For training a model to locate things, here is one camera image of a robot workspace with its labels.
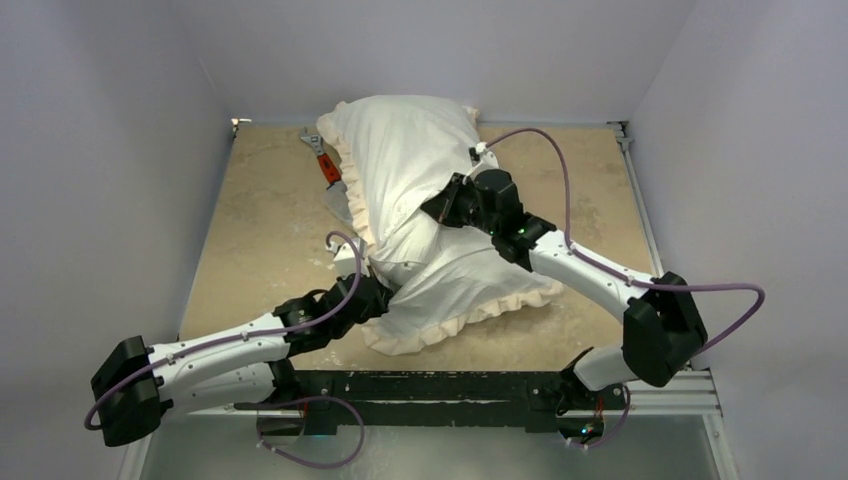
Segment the grey pillow with cream ruffle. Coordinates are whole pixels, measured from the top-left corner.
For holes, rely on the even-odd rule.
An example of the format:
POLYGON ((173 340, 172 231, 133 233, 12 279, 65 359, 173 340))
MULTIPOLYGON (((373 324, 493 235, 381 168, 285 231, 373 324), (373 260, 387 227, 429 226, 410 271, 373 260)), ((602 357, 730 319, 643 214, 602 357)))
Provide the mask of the grey pillow with cream ruffle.
POLYGON ((490 238, 448 228, 424 212, 456 173, 471 167, 477 113, 454 100, 376 95, 341 102, 316 123, 340 158, 356 234, 377 277, 394 292, 388 310, 362 329, 385 355, 421 351, 465 326, 542 307, 564 286, 503 260, 490 238))

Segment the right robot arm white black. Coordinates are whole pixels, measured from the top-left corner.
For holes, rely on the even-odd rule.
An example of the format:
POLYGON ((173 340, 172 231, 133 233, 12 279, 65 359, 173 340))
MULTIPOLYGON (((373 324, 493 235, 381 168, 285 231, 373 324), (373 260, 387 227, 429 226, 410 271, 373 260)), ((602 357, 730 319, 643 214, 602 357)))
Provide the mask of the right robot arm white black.
POLYGON ((564 284, 620 321, 620 346, 590 348, 561 371, 564 408, 591 406, 604 388, 630 381, 664 387, 707 342, 682 277, 633 272, 581 249, 553 223, 525 211, 503 170, 475 178, 454 174, 421 209, 445 227, 488 234, 505 261, 564 284))

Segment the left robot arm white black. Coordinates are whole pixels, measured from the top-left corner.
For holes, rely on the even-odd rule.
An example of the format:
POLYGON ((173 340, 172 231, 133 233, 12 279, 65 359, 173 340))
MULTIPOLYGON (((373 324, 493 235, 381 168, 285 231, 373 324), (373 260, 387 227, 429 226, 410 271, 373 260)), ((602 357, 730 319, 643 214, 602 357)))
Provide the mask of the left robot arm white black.
POLYGON ((290 358, 387 313, 393 295, 371 276, 350 274, 217 334, 156 345, 126 338, 90 381, 95 405, 84 426, 118 447, 189 412, 234 403, 287 408, 298 395, 290 358))

